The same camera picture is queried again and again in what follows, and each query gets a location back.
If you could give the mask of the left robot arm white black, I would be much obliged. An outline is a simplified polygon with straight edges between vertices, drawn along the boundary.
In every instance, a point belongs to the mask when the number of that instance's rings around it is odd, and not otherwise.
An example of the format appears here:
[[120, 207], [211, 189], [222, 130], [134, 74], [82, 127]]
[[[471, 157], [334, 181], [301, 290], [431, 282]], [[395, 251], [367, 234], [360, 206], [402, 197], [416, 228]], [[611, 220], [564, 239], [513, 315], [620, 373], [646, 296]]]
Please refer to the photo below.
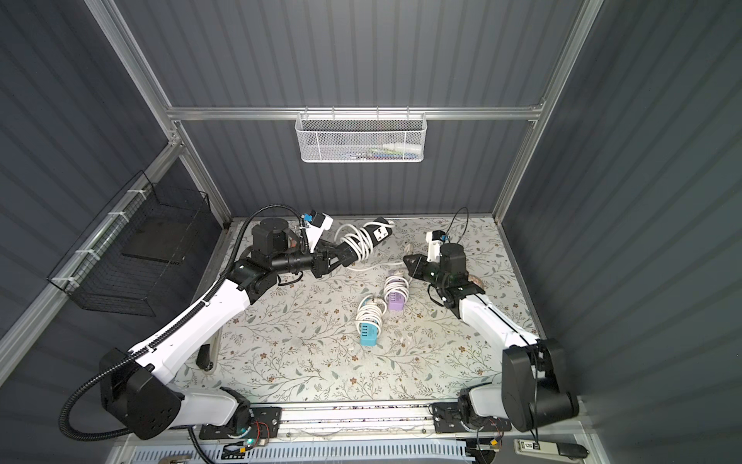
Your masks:
[[121, 434], [146, 440], [178, 427], [210, 425], [235, 437], [250, 434], [250, 403], [227, 387], [178, 391], [170, 383], [190, 355], [233, 317], [282, 285], [281, 276], [326, 276], [369, 255], [378, 244], [361, 228], [332, 242], [332, 218], [310, 212], [292, 230], [283, 218], [251, 227], [251, 243], [205, 294], [156, 334], [127, 352], [114, 349], [100, 363], [100, 402], [123, 425]]

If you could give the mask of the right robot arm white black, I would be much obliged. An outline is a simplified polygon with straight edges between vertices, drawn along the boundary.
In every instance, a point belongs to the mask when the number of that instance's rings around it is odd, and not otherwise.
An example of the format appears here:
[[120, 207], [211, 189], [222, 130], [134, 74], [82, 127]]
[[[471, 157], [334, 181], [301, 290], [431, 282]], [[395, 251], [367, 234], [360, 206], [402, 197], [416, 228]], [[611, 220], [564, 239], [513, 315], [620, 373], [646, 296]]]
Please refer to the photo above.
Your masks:
[[435, 289], [440, 303], [502, 350], [500, 381], [469, 388], [459, 398], [462, 416], [507, 419], [521, 432], [570, 420], [580, 413], [567, 376], [564, 350], [554, 339], [541, 339], [496, 307], [484, 289], [470, 280], [465, 249], [443, 244], [437, 261], [422, 254], [403, 257], [409, 275]]

